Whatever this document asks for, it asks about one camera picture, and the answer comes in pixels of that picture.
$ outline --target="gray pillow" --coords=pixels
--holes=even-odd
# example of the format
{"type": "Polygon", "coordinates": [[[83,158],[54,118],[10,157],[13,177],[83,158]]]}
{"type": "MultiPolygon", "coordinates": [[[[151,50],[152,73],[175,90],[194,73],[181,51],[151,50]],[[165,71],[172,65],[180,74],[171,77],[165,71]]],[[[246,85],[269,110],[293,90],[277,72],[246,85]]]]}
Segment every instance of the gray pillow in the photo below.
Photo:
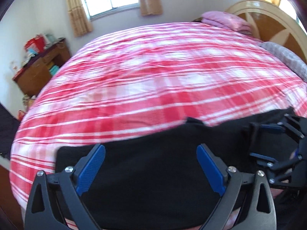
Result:
{"type": "Polygon", "coordinates": [[[260,46],[280,59],[280,61],[285,63],[298,77],[304,82],[307,82],[307,65],[294,52],[274,42],[263,42],[260,46]]]}

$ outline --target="screw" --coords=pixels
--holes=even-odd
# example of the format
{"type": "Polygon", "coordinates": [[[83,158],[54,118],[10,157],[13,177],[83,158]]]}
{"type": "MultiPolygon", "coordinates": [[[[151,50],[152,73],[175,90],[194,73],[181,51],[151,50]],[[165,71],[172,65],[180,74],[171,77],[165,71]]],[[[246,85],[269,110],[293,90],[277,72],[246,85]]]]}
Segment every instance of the screw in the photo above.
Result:
{"type": "Polygon", "coordinates": [[[237,168],[234,167],[234,166],[229,166],[228,171],[231,172],[231,173],[235,173],[235,172],[237,172],[237,168]]]}
{"type": "Polygon", "coordinates": [[[66,173],[71,173],[73,170],[74,170],[74,167],[72,167],[72,166],[68,166],[68,167],[65,168],[66,173]]]}
{"type": "Polygon", "coordinates": [[[43,171],[43,170],[40,170],[40,171],[38,171],[36,174],[37,174],[37,176],[42,176],[42,175],[44,174],[44,171],[43,171]]]}
{"type": "Polygon", "coordinates": [[[264,172],[262,170],[258,170],[257,171],[257,175],[264,177],[264,172]]]}

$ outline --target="curved headboard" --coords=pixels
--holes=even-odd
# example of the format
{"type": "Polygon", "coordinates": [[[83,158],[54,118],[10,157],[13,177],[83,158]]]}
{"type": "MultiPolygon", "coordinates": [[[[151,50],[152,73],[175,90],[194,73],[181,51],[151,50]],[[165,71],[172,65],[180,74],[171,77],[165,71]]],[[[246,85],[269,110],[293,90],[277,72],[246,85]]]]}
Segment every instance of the curved headboard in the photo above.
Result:
{"type": "Polygon", "coordinates": [[[282,45],[307,63],[307,35],[294,19],[276,5],[262,0],[243,0],[226,12],[251,23],[255,38],[282,45]]]}

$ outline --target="white wall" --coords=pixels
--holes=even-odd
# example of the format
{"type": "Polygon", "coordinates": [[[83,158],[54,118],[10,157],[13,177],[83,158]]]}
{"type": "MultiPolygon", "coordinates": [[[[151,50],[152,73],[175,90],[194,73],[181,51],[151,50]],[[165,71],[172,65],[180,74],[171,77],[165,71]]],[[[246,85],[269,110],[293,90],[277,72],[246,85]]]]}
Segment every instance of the white wall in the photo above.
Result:
{"type": "Polygon", "coordinates": [[[24,44],[36,34],[32,0],[15,0],[0,21],[0,102],[14,116],[24,110],[23,93],[12,81],[10,62],[21,63],[24,44]]]}
{"type": "Polygon", "coordinates": [[[94,31],[75,38],[66,0],[15,0],[0,22],[0,101],[13,114],[22,109],[22,92],[11,80],[11,61],[20,62],[23,45],[36,34],[66,37],[72,54],[91,40],[107,33],[142,25],[188,22],[209,10],[224,11],[239,0],[162,0],[163,15],[140,15],[139,9],[123,11],[93,21],[94,31]]]}
{"type": "Polygon", "coordinates": [[[93,21],[94,31],[75,38],[70,27],[66,0],[33,0],[41,32],[52,32],[56,37],[66,37],[73,54],[89,41],[107,33],[142,25],[188,22],[209,10],[224,11],[239,0],[162,0],[163,15],[140,15],[139,9],[123,11],[93,21]]]}

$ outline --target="plaid bedsheet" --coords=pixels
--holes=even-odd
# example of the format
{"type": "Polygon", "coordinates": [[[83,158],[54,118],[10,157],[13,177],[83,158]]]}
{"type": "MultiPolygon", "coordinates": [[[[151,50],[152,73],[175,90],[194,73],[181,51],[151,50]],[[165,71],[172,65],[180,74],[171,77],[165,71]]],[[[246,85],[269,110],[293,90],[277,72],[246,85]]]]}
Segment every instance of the plaid bedsheet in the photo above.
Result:
{"type": "Polygon", "coordinates": [[[307,115],[306,83],[251,37],[201,23],[108,34],[72,57],[25,115],[11,151],[12,191],[26,208],[37,171],[54,172],[61,146],[289,106],[307,115]]]}

